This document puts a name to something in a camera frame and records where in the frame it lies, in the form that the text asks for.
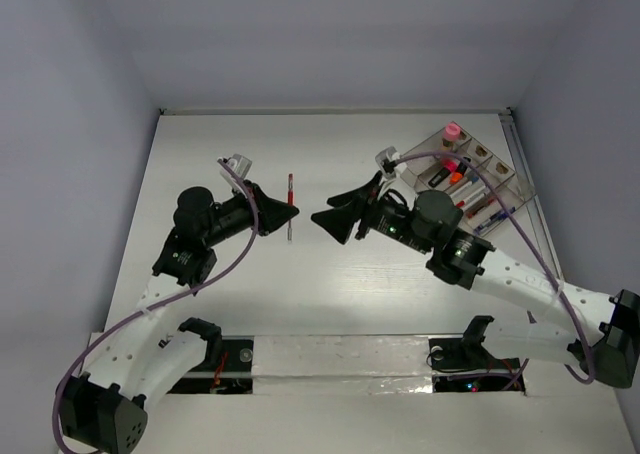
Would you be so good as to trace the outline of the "pink cap black highlighter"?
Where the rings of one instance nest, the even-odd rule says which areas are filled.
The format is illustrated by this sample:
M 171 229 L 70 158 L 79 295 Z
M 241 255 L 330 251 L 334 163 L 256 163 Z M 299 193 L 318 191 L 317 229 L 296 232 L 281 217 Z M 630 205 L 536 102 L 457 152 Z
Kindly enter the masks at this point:
M 428 181 L 428 186 L 436 188 L 457 169 L 457 163 L 452 160 L 443 160 L 438 172 Z

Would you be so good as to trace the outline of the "orange cap black highlighter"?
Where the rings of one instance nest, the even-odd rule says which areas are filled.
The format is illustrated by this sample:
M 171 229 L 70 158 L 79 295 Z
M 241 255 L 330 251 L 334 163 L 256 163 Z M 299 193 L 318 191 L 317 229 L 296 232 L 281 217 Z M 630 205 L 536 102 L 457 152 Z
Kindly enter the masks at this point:
M 471 163 L 471 159 L 468 157 L 464 157 L 463 160 L 459 162 L 456 169 L 452 172 L 450 176 L 450 179 L 449 179 L 450 185 L 455 185 L 464 178 L 470 163 Z

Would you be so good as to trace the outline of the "red cap white marker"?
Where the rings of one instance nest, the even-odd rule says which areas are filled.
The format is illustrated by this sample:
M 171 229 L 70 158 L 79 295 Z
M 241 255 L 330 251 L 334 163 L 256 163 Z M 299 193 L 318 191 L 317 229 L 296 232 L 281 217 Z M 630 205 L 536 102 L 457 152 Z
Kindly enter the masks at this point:
M 472 191 L 467 196 L 463 197 L 461 200 L 457 201 L 455 204 L 456 208 L 463 208 L 464 206 L 470 205 L 475 202 L 480 197 L 484 196 L 488 192 L 488 188 L 486 186 L 480 186 L 474 191 Z

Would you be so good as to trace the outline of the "blue cap white marker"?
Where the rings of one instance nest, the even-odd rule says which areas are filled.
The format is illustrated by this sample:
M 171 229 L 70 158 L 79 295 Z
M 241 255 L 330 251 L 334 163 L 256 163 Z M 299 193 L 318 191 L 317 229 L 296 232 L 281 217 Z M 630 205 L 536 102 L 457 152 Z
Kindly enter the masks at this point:
M 467 188 L 480 180 L 480 177 L 477 175 L 469 177 L 466 182 L 463 184 L 463 188 Z

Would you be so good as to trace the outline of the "pink cap sticker bottle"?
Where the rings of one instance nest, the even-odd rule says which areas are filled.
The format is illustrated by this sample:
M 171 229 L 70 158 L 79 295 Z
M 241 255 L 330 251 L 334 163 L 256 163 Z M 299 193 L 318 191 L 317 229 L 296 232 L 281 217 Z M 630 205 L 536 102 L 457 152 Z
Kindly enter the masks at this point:
M 442 133 L 441 148 L 443 151 L 451 151 L 455 143 L 459 140 L 461 128 L 455 122 L 448 123 Z

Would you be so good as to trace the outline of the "purple gel pen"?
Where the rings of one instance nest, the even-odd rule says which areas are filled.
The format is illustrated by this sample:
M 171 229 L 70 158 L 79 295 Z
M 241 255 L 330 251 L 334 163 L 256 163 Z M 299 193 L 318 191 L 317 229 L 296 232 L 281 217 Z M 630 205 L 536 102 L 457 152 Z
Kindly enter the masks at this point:
M 505 211 L 505 210 L 502 210 L 502 211 L 500 211 L 498 213 L 495 213 L 495 214 L 491 215 L 490 218 L 487 219 L 485 222 L 479 224 L 476 227 L 476 231 L 478 231 L 478 232 L 484 231 L 484 230 L 488 229 L 489 227 L 497 224 L 498 222 L 507 219 L 510 214 L 511 214 L 510 211 Z

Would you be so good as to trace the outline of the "red pen cap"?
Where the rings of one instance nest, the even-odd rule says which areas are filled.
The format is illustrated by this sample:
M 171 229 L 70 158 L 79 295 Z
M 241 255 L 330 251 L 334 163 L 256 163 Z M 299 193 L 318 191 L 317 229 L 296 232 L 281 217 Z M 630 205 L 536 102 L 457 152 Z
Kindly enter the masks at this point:
M 290 205 L 294 203 L 294 176 L 293 173 L 288 174 L 287 179 L 287 202 Z

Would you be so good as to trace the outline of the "red gel pen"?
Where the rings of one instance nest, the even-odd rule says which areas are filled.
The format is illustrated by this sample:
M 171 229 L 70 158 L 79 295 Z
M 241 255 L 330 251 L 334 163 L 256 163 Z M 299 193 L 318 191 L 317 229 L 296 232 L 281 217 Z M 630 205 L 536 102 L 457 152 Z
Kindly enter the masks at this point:
M 473 209 L 469 210 L 466 215 L 468 219 L 472 219 L 474 218 L 476 215 L 478 215 L 479 213 L 481 213 L 482 211 L 486 210 L 489 206 L 491 206 L 493 203 L 496 202 L 495 198 L 490 198 L 488 199 L 486 202 L 474 207 Z

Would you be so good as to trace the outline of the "blue ballpoint pen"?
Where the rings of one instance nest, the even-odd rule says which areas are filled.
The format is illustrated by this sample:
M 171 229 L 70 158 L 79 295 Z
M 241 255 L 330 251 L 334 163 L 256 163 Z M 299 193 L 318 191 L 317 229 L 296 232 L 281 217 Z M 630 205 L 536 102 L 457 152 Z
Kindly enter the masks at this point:
M 511 214 L 513 214 L 515 212 L 516 208 L 515 207 L 511 207 L 507 210 L 502 210 L 500 212 L 497 212 L 495 214 L 492 214 L 488 220 L 485 222 L 486 225 L 491 225 L 495 222 L 498 222 L 500 220 L 504 220 L 506 218 L 508 218 Z

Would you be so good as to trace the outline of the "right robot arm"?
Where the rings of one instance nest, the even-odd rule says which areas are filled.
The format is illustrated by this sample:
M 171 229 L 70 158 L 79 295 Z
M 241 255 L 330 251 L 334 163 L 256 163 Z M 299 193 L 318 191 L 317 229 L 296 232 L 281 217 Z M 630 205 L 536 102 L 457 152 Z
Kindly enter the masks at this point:
M 384 190 L 381 174 L 331 197 L 313 223 L 336 241 L 376 231 L 421 254 L 442 282 L 516 305 L 533 316 L 519 327 L 475 316 L 460 340 L 462 358 L 482 366 L 493 357 L 540 359 L 580 369 L 618 389 L 632 386 L 639 361 L 639 296 L 589 291 L 528 267 L 490 242 L 459 228 L 450 196 L 427 190 L 413 205 Z

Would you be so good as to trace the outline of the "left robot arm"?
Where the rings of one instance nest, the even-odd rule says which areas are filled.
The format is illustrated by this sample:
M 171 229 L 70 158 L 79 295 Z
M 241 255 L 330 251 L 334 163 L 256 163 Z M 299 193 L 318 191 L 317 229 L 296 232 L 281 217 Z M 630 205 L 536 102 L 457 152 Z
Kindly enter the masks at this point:
M 174 226 L 135 310 L 90 344 L 56 389 L 52 428 L 61 452 L 67 439 L 96 453 L 132 452 L 151 409 L 176 382 L 194 367 L 220 364 L 220 327 L 178 313 L 174 303 L 216 282 L 216 245 L 243 231 L 265 237 L 298 213 L 249 180 L 222 203 L 201 186 L 178 196 Z

